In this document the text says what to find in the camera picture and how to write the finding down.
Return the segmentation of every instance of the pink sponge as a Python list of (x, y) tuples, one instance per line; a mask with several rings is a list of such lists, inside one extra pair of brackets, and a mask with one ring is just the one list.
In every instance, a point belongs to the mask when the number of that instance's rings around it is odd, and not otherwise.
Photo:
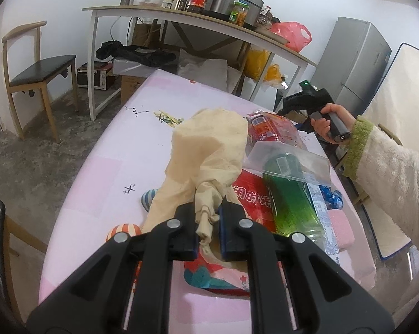
[(348, 249), (355, 242), (355, 236), (343, 210), (328, 210), (331, 225), (335, 231), (339, 251)]

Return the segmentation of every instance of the black plastic bag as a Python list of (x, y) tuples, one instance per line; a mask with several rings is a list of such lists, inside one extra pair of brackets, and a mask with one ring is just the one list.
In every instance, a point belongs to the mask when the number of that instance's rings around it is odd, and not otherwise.
[(159, 68), (176, 58), (175, 54), (171, 52), (138, 45), (124, 46), (117, 40), (102, 43), (101, 48), (96, 51), (96, 57), (100, 60), (105, 60), (110, 56), (136, 61), (151, 68)]

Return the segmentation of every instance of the wooden tabletop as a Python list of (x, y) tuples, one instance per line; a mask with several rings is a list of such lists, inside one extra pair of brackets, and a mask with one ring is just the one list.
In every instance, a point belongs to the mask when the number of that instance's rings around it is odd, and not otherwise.
[(180, 11), (180, 10), (174, 10), (174, 9), (165, 9), (163, 7), (152, 7), (152, 6), (142, 6), (142, 5), (118, 5), (118, 6), (97, 6), (97, 7), (85, 7), (82, 11), (94, 11), (94, 10), (115, 10), (115, 9), (120, 9), (120, 10), (138, 10), (138, 11), (153, 11), (153, 12), (161, 12), (161, 13), (167, 13), (167, 14), (171, 14), (171, 15), (182, 15), (182, 16), (188, 16), (191, 17), (193, 19), (201, 19), (201, 20), (206, 20), (206, 21), (210, 21), (213, 23), (217, 23), (220, 25), (224, 25), (227, 26), (229, 28), (235, 29), (235, 30), (239, 30), (243, 33), (247, 33), (251, 36), (255, 36), (257, 38), (262, 39), (263, 41), (266, 41), (268, 43), (271, 43), (273, 45), (275, 45), (276, 47), (286, 50), (287, 52), (291, 53), (292, 55), (294, 55), (295, 57), (305, 61), (306, 63), (317, 67), (317, 64), (314, 63), (313, 61), (311, 61), (310, 59), (307, 59), (306, 57), (304, 57), (303, 55), (287, 48), (285, 45), (279, 43), (278, 41), (275, 41), (273, 39), (270, 39), (269, 37), (266, 37), (262, 34), (259, 34), (255, 31), (249, 30), (249, 29), (245, 29), (241, 26), (237, 26), (235, 24), (229, 23), (227, 21), (223, 21), (223, 20), (219, 20), (219, 19), (215, 19), (213, 17), (210, 16), (206, 16), (206, 15), (201, 15), (201, 14), (195, 14), (193, 12), (187, 12), (187, 11)]

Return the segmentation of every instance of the barcode label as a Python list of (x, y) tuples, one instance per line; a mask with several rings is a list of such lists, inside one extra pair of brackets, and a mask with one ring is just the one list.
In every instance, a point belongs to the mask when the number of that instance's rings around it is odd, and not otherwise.
[[(304, 176), (310, 180), (314, 177), (311, 174), (304, 172)], [(310, 192), (313, 207), (315, 208), (316, 215), (318, 215), (319, 222), (324, 227), (324, 237), (326, 241), (325, 253), (339, 265), (339, 247), (336, 241), (335, 231), (331, 224), (330, 216), (328, 215), (327, 206), (325, 205), (324, 197), (322, 196), (321, 189), (317, 184), (307, 183)]]
[(260, 124), (260, 123), (265, 123), (266, 122), (266, 120), (265, 120), (265, 118), (264, 117), (257, 117), (257, 118), (255, 118), (255, 119), (253, 119), (252, 121), (251, 121), (251, 124), (253, 125), (253, 126), (257, 126), (258, 124)]

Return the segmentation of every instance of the table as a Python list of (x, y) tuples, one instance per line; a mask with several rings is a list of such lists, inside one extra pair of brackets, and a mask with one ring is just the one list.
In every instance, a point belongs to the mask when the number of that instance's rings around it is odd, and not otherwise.
[[(202, 108), (220, 107), (241, 115), (259, 109), (247, 100), (162, 70), (145, 81), (104, 131), (68, 192), (48, 244), (40, 301), (104, 244), (113, 227), (141, 226), (144, 221), (147, 213), (141, 195), (160, 187), (171, 151), (172, 128), (153, 112), (189, 119)], [(310, 151), (324, 153), (314, 134), (302, 139)], [(344, 212), (356, 238), (350, 249), (340, 253), (341, 266), (370, 289), (376, 269), (364, 230), (333, 169), (331, 178), (344, 196)], [(174, 263), (171, 287), (171, 334), (251, 332), (249, 301), (191, 287), (183, 278), (183, 262)]]
[(112, 93), (106, 98), (99, 106), (95, 107), (95, 95), (94, 95), (94, 84), (93, 84), (93, 65), (95, 61), (95, 38), (97, 32), (98, 18), (101, 16), (129, 16), (137, 18), (151, 18), (157, 20), (171, 21), (173, 23), (183, 23), (192, 26), (198, 26), (200, 28), (217, 31), (222, 34), (231, 36), (233, 38), (246, 41), (248, 43), (260, 46), (271, 54), (268, 57), (264, 70), (256, 84), (249, 100), (254, 100), (256, 97), (260, 85), (264, 80), (268, 67), (270, 66), (273, 57), (276, 55), (290, 61), (297, 65), (296, 72), (291, 79), (291, 82), (286, 90), (287, 94), (293, 93), (298, 88), (298, 83), (302, 79), (305, 69), (308, 65), (317, 66), (314, 62), (303, 57), (299, 53), (287, 48), (281, 43), (270, 39), (264, 35), (258, 34), (257, 32), (242, 28), (223, 20), (218, 20), (210, 16), (201, 14), (195, 14), (187, 11), (179, 11), (172, 9), (164, 9), (162, 7), (151, 7), (151, 6), (99, 6), (99, 7), (86, 7), (83, 11), (92, 11), (92, 17), (90, 19), (89, 27), (89, 53), (87, 59), (87, 85), (89, 91), (89, 110), (90, 119), (95, 120), (96, 115), (100, 113), (103, 108), (121, 91), (121, 89)]

